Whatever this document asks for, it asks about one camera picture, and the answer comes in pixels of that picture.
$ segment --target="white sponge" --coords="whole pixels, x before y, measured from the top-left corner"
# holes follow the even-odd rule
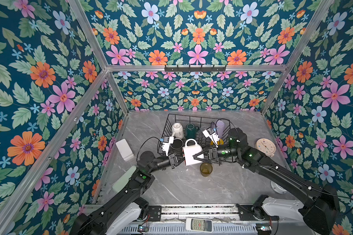
[[[118,148],[120,155],[126,162],[135,156],[132,153],[132,150],[129,147],[126,139],[122,139],[116,142],[116,147]]]

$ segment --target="green leaf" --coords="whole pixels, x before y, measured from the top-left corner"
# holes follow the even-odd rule
[[[0,82],[2,82],[6,88],[9,88],[10,81],[12,81],[10,73],[5,66],[0,64]]]

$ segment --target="clock face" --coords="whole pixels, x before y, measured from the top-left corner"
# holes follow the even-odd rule
[[[256,148],[263,153],[273,154],[276,151],[276,146],[269,139],[259,139],[256,142]]]

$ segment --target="black cable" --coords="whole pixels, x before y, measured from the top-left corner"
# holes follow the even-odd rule
[[[137,157],[136,157],[136,162],[138,162],[138,154],[140,153],[141,148],[142,148],[143,145],[144,145],[148,140],[150,140],[151,138],[149,138],[149,139],[147,139],[146,141],[144,141],[144,143],[143,143],[143,144],[141,145],[141,147],[138,149]]]

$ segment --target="white mug handle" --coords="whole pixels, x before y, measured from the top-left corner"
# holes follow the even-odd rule
[[[186,140],[185,147],[187,147],[187,143],[188,143],[188,141],[190,141],[190,140],[194,141],[194,142],[195,142],[195,145],[198,145],[198,143],[196,142],[196,140],[194,140],[194,139],[188,139],[188,140]]]

